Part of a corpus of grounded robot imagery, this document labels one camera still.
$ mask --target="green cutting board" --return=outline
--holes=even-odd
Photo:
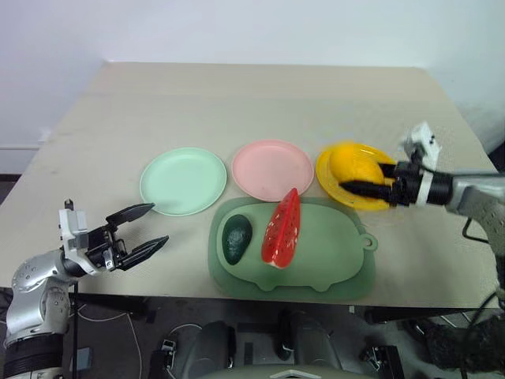
[[[324,205],[301,204],[301,224],[294,259],[284,269],[266,265],[261,259],[265,229],[277,204],[244,205],[227,213],[217,230],[217,252],[221,265],[238,279],[255,283],[263,291],[278,286],[309,286],[319,292],[343,282],[360,271],[364,250],[375,250],[376,239],[360,234],[346,214]],[[223,253],[220,235],[227,220],[245,216],[252,225],[252,239],[241,260],[230,265]]]
[[[312,204],[321,205],[324,207],[329,207],[335,209],[345,214],[349,220],[354,224],[357,232],[362,235],[365,233],[365,229],[361,226],[360,220],[357,217],[356,212],[353,209],[347,208],[346,206],[335,203],[328,199],[323,199],[319,197],[302,198],[302,204]],[[373,282],[375,280],[375,261],[372,251],[376,248],[376,240],[372,236],[366,236],[365,241],[369,240],[372,242],[372,246],[365,246],[369,250],[363,251],[363,259],[361,268],[352,277],[347,280],[340,281],[338,283],[333,283],[327,291],[316,291],[310,285],[304,287],[299,286],[286,286],[277,285],[271,291],[263,291],[258,285],[252,281],[240,279],[235,275],[230,274],[223,266],[219,259],[219,245],[221,244],[222,235],[219,233],[219,228],[223,227],[224,223],[234,212],[235,209],[244,207],[246,205],[270,205],[271,213],[275,208],[275,204],[268,204],[252,199],[251,197],[241,197],[237,199],[232,199],[223,203],[216,211],[215,217],[212,220],[211,231],[209,235],[208,243],[208,267],[211,273],[211,277],[218,284],[221,290],[234,298],[250,298],[250,299],[271,299],[271,300],[287,300],[287,301],[321,301],[321,302],[337,302],[342,300],[350,300],[353,298],[360,298],[368,294],[373,287]],[[255,228],[253,225],[253,235],[259,235],[259,240],[262,240],[264,231],[260,233],[255,233]],[[282,272],[277,268],[272,268],[278,272]]]

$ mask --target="green plate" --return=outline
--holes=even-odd
[[[203,211],[219,199],[226,185],[226,168],[202,148],[176,148],[156,157],[140,178],[140,195],[167,216]]]

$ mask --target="beige tabletop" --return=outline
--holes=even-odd
[[[141,202],[140,174],[154,157],[197,146],[225,162],[224,194],[193,216],[149,212],[125,225],[119,234],[130,249],[161,235],[169,234],[170,241],[142,265],[85,278],[80,288],[226,297],[209,275],[207,243],[219,205],[245,196],[230,173],[241,146],[279,138],[315,162],[323,146],[354,139],[398,159],[404,158],[398,142],[423,120],[443,146],[441,169],[492,168],[454,104],[420,69],[106,64],[0,208],[0,285],[9,286],[24,259],[59,246],[58,210],[66,198],[86,211],[89,228],[97,227],[112,212]],[[326,197],[316,179],[305,195]],[[351,303],[477,306],[496,285],[491,250],[463,239],[465,220],[443,208],[360,212],[360,217],[380,247],[374,289]]]

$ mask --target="dark green avocado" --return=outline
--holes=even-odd
[[[251,242],[253,226],[243,215],[231,216],[223,228],[223,253],[230,265],[236,265]]]

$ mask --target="toy watermelon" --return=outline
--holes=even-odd
[[[279,203],[268,223],[261,258],[276,268],[287,267],[294,257],[300,233],[300,197],[293,188]]]

